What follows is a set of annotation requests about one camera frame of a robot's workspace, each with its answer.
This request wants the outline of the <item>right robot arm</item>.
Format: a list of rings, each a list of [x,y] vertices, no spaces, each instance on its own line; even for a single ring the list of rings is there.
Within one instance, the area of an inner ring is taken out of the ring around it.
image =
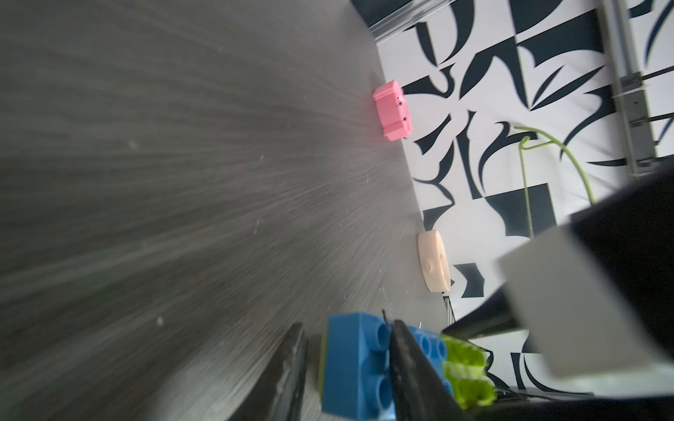
[[[445,333],[526,329],[550,371],[616,397],[502,403],[475,420],[673,417],[673,168],[664,166],[500,258],[505,282]]]

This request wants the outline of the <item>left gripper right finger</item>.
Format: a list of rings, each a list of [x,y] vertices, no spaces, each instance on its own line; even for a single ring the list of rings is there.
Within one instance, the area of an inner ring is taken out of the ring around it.
[[[391,324],[390,369],[398,420],[467,420],[407,325]]]

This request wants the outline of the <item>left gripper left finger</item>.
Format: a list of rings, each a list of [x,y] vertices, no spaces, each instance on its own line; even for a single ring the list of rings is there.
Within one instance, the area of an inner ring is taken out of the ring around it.
[[[294,323],[229,420],[300,420],[306,372],[307,337],[303,324]]]

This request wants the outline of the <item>lime green long lego brick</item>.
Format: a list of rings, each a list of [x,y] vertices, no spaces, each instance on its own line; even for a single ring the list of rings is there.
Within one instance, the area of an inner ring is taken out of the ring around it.
[[[484,351],[464,340],[447,335],[440,339],[447,348],[442,376],[453,388],[457,404],[464,410],[490,406],[497,400],[493,382],[486,375]]]

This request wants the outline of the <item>light blue lego brick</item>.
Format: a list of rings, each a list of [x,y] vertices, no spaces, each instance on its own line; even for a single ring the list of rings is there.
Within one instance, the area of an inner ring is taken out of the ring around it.
[[[328,319],[321,356],[321,408],[351,420],[396,419],[390,379],[391,328],[363,312]]]

